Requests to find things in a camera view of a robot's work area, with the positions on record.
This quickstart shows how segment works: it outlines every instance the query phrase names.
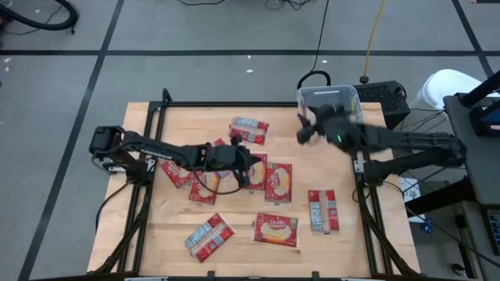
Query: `cracker box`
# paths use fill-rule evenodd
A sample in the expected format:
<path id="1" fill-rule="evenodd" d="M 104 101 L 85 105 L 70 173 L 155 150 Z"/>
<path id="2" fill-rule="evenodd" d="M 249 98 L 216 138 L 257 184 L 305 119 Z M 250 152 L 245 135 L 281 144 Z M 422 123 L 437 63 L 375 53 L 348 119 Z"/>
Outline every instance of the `cracker box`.
<path id="1" fill-rule="evenodd" d="M 266 200 L 291 202 L 291 164 L 267 163 Z"/>
<path id="2" fill-rule="evenodd" d="M 319 233 L 338 231 L 337 202 L 333 190 L 309 190 L 311 230 Z"/>
<path id="3" fill-rule="evenodd" d="M 203 262 L 233 234 L 231 225 L 221 214 L 216 213 L 189 236 L 184 245 L 191 256 Z"/>
<path id="4" fill-rule="evenodd" d="M 220 182 L 220 177 L 217 173 L 203 173 L 198 176 L 200 177 L 200 180 L 203 180 L 209 189 L 217 191 Z M 204 188 L 197 179 L 193 180 L 189 200 L 214 205 L 216 203 L 216 196 L 217 194 L 214 194 L 212 191 Z"/>
<path id="5" fill-rule="evenodd" d="M 265 134 L 256 134 L 247 130 L 242 130 L 238 128 L 229 129 L 229 137 L 241 136 L 243 141 L 251 142 L 254 144 L 264 144 L 266 143 Z"/>
<path id="6" fill-rule="evenodd" d="M 226 143 L 221 138 L 213 142 L 214 146 L 222 145 L 222 144 L 226 144 Z M 230 173 L 231 173 L 231 171 L 220 171 L 220 172 L 217 172 L 217 174 L 220 176 L 221 179 L 224 178 L 225 176 L 229 176 Z"/>
<path id="7" fill-rule="evenodd" d="M 258 213 L 252 229 L 252 239 L 298 247 L 298 227 L 296 218 Z"/>
<path id="8" fill-rule="evenodd" d="M 243 141 L 264 144 L 266 142 L 269 127 L 269 123 L 249 118 L 234 117 L 229 126 L 229 136 L 235 137 L 240 135 Z"/>
<path id="9" fill-rule="evenodd" d="M 172 161 L 165 161 L 162 164 L 163 171 L 165 171 L 166 175 L 172 180 L 173 184 L 177 188 L 185 187 L 192 183 L 195 179 L 195 176 L 190 171 L 179 168 Z"/>
<path id="10" fill-rule="evenodd" d="M 246 189 L 265 190 L 267 154 L 252 153 L 252 155 L 259 157 L 261 161 L 257 162 L 256 164 L 250 167 L 250 170 L 248 171 L 248 176 L 250 178 L 250 185 L 246 187 Z"/>

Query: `wooden table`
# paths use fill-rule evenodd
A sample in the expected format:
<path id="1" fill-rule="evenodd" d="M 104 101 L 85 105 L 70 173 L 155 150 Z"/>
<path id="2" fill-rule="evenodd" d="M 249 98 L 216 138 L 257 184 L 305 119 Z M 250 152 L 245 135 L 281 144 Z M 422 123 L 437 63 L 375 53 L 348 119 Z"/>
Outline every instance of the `wooden table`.
<path id="1" fill-rule="evenodd" d="M 130 103 L 123 127 L 143 132 L 147 107 L 148 103 Z M 365 123 L 384 126 L 380 104 L 363 104 L 362 109 Z M 254 152 L 266 152 L 269 162 L 293 165 L 292 202 L 274 205 L 264 201 L 263 193 L 241 190 L 217 196 L 214 206 L 200 206 L 188 200 L 189 188 L 178 190 L 158 168 L 140 275 L 206 276 L 207 271 L 213 270 L 216 276 L 310 277 L 312 271 L 318 271 L 322 277 L 370 276 L 359 206 L 352 200 L 355 183 L 351 159 L 324 140 L 315 146 L 298 145 L 295 133 L 300 123 L 296 108 L 168 108 L 162 141 L 177 145 L 212 142 L 219 137 L 229 141 L 227 129 L 235 116 L 271 124 L 265 146 L 248 143 L 245 146 Z M 387 160 L 392 153 L 385 151 L 373 158 Z M 398 185 L 395 176 L 387 180 Z M 124 181 L 124 175 L 111 176 L 106 197 Z M 231 177 L 221 183 L 219 191 L 236 186 Z M 311 232 L 307 190 L 319 187 L 335 190 L 340 231 L 331 235 Z M 127 188 L 105 206 L 89 270 L 99 267 L 122 238 L 131 191 L 131 187 Z M 408 264 L 419 271 L 401 193 L 387 185 L 379 187 L 378 194 L 388 239 Z M 236 233 L 205 262 L 199 263 L 189 255 L 184 240 L 215 212 L 223 214 Z M 257 212 L 299 218 L 299 248 L 252 241 L 251 225 Z M 380 246 L 374 236 L 373 241 L 379 255 L 378 270 L 383 272 Z M 127 269 L 131 269 L 131 260 L 127 259 Z"/>

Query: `clear plastic container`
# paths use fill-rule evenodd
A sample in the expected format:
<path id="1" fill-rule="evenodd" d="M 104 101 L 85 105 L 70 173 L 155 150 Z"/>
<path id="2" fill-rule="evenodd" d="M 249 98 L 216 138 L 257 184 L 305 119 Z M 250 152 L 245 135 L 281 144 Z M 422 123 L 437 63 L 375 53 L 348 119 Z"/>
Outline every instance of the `clear plastic container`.
<path id="1" fill-rule="evenodd" d="M 363 122 L 363 110 L 359 103 L 358 91 L 351 85 L 302 87 L 297 90 L 298 113 L 313 121 L 315 116 L 307 107 L 320 107 L 332 105 L 337 108 L 344 106 L 351 120 L 356 123 Z"/>

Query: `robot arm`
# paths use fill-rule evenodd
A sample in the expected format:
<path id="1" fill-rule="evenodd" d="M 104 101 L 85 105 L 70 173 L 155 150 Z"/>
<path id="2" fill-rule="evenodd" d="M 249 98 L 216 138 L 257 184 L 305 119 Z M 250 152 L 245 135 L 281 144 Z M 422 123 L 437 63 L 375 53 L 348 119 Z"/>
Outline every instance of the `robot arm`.
<path id="1" fill-rule="evenodd" d="M 128 180 L 143 185 L 147 181 L 147 164 L 129 154 L 129 151 L 174 161 L 179 167 L 189 171 L 217 172 L 230 170 L 240 187 L 250 184 L 248 170 L 260 161 L 251 156 L 241 140 L 231 139 L 231 145 L 213 147 L 210 143 L 175 146 L 126 131 L 120 126 L 99 126 L 95 129 L 90 153 L 100 160 L 110 158 L 125 169 Z"/>
<path id="2" fill-rule="evenodd" d="M 350 155 L 358 152 L 374 153 L 388 148 L 419 150 L 421 152 L 387 162 L 370 160 L 364 162 L 368 184 L 381 185 L 391 173 L 399 174 L 408 169 L 427 165 L 460 167 L 466 160 L 466 147 L 447 133 L 394 132 L 379 126 L 352 123 L 342 108 L 323 105 L 309 108 L 316 115 L 312 125 L 304 116 L 299 116 L 303 128 L 297 132 L 300 144 L 309 141 L 314 133 Z"/>

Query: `blue clip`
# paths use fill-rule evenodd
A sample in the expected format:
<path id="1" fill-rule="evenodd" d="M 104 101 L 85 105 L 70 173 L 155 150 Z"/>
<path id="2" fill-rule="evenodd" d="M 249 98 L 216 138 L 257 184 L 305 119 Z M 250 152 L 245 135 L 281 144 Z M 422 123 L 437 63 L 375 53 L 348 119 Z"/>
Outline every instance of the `blue clip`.
<path id="1" fill-rule="evenodd" d="M 424 223 L 420 225 L 421 230 L 432 233 L 432 222 L 434 222 L 432 219 L 425 219 Z"/>

